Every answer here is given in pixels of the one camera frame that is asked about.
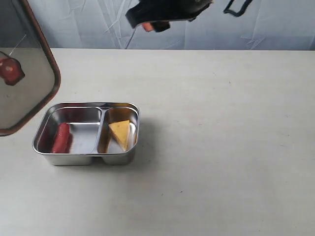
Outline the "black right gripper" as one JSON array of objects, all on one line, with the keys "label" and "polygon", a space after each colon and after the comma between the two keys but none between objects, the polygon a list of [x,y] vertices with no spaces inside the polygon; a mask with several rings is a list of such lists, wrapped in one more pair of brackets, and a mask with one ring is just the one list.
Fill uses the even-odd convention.
[{"label": "black right gripper", "polygon": [[162,32],[170,28],[170,22],[193,21],[212,3],[211,0],[141,0],[126,12],[126,18],[133,29],[142,24],[146,32]]}]

